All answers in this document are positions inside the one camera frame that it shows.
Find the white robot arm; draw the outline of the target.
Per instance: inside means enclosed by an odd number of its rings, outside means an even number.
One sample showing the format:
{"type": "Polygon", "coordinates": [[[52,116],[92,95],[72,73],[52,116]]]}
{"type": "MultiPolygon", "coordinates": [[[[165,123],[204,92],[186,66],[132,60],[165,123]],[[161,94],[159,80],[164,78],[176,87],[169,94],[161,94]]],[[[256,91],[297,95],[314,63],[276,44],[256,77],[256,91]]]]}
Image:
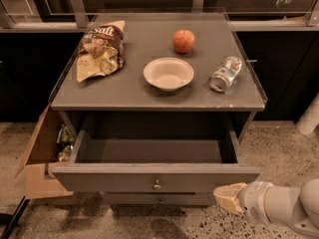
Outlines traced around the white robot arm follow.
{"type": "Polygon", "coordinates": [[[221,208],[251,221],[284,225],[306,239],[319,239],[319,180],[300,188],[254,181],[216,187],[214,198],[221,208]]]}

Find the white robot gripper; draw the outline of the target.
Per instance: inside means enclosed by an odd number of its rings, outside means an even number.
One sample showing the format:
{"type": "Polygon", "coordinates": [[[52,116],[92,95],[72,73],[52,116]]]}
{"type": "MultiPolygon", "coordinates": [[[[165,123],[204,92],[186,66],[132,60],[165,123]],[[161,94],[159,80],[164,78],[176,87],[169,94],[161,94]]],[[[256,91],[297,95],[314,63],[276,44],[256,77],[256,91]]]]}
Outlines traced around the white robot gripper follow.
{"type": "Polygon", "coordinates": [[[268,224],[269,219],[265,212],[265,195],[270,182],[254,181],[218,186],[213,196],[221,208],[239,215],[245,211],[247,217],[254,222],[268,224]]]}

